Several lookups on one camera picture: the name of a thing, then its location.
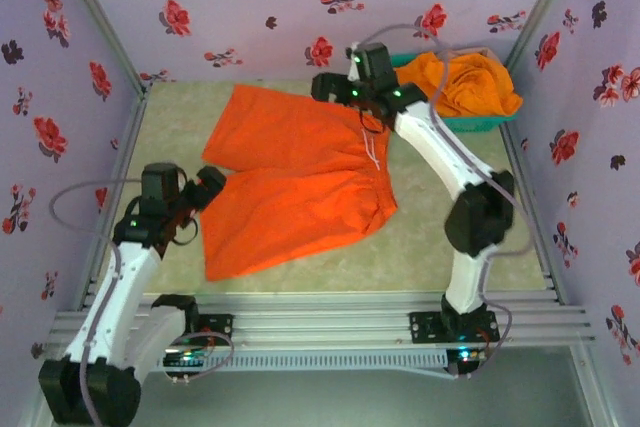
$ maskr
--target metal extrusion bar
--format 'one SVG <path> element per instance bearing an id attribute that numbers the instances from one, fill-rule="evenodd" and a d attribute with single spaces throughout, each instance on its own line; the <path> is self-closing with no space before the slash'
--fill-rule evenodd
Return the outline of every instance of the metal extrusion bar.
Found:
<path id="1" fill-rule="evenodd" d="M 513 313 L 506 346 L 571 346 L 590 343 L 593 330 L 581 307 L 560 305 L 553 292 L 503 292 L 489 298 Z M 408 314 L 439 311 L 440 294 L 224 294 L 198 298 L 203 314 L 234 316 L 233 340 L 239 352 L 345 349 L 447 349 L 480 344 L 412 343 Z M 134 329 L 148 315 L 150 302 L 140 306 Z M 85 312 L 61 312 L 50 343 L 69 342 Z M 502 332 L 507 317 L 497 312 Z"/>

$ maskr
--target floral wallpaper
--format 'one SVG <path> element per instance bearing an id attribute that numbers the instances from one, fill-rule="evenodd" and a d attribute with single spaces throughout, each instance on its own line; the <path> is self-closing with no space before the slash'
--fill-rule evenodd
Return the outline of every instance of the floral wallpaper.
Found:
<path id="1" fill-rule="evenodd" d="M 2 0 L 0 18 L 0 417 L 15 426 L 90 244 L 50 219 L 49 199 L 111 176 L 136 93 L 81 0 Z M 57 211 L 91 228 L 105 201 L 88 189 Z"/>
<path id="2" fill-rule="evenodd" d="M 529 178 L 571 301 L 598 331 L 624 426 L 640 422 L 640 40 L 630 5 L 554 0 L 513 72 Z"/>
<path id="3" fill-rule="evenodd" d="M 505 60 L 536 0 L 99 0 L 142 81 L 309 79 L 347 71 L 345 48 L 394 22 Z M 430 50 L 409 30 L 382 39 Z"/>

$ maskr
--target white robotic arm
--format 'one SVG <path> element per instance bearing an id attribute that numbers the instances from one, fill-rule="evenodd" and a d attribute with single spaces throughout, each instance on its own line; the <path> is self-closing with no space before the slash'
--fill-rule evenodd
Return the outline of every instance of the white robotic arm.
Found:
<path id="1" fill-rule="evenodd" d="M 182 189 L 180 174 L 185 177 Z M 198 335 L 195 298 L 184 295 L 161 295 L 131 333 L 144 289 L 168 244 L 177 243 L 178 228 L 192 223 L 193 215 L 222 191 L 226 181 L 214 167 L 203 168 L 198 177 L 197 184 L 187 180 L 169 163 L 145 167 L 142 195 L 129 204 L 115 227 L 117 254 L 111 254 L 87 318 L 63 358 L 46 360 L 40 370 L 38 380 L 57 424 L 94 425 L 97 417 L 105 426 L 128 426 L 138 410 L 141 386 L 156 362 L 176 339 Z M 85 386 L 88 392 L 83 395 Z M 91 406 L 85 402 L 87 395 Z"/>
<path id="2" fill-rule="evenodd" d="M 439 116 L 432 119 L 426 95 L 415 84 L 398 84 L 383 44 L 353 44 L 347 57 L 351 60 L 349 74 L 318 74 L 313 79 L 312 97 L 370 111 L 420 153 L 454 200 L 445 222 L 445 233 L 454 248 L 451 281 L 438 318 L 442 325 L 435 326 L 430 337 L 434 341 L 455 340 L 475 336 L 481 330 L 489 340 L 497 341 L 498 332 L 491 327 L 495 315 L 487 311 L 480 295 L 481 274 L 513 224 L 513 205 L 478 172 L 511 195 L 515 190 L 513 176 L 508 171 L 495 172 L 473 155 Z"/>

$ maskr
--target teal basket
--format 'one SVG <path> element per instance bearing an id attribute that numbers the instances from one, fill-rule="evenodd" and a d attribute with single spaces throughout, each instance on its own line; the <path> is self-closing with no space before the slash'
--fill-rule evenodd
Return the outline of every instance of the teal basket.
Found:
<path id="1" fill-rule="evenodd" d="M 394 67 L 407 65 L 418 54 L 398 54 L 391 56 L 391 64 Z M 510 117 L 442 117 L 442 121 L 453 132 L 490 132 L 503 122 L 508 122 L 517 117 L 514 114 Z"/>

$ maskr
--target orange towel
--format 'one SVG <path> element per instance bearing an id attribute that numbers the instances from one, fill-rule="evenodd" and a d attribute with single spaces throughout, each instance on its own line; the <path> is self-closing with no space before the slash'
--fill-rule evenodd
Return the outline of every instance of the orange towel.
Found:
<path id="1" fill-rule="evenodd" d="M 365 119 L 372 130 L 381 124 Z M 200 215 L 217 281 L 357 242 L 397 210 L 390 131 L 343 105 L 237 85 L 202 158 L 235 171 Z"/>
<path id="2" fill-rule="evenodd" d="M 396 68 L 400 84 L 413 82 L 427 97 L 433 97 L 443 73 L 444 63 L 433 52 Z M 509 72 L 500 62 L 479 53 L 460 55 L 449 61 L 436 111 L 442 117 L 511 116 L 522 105 L 513 90 Z"/>

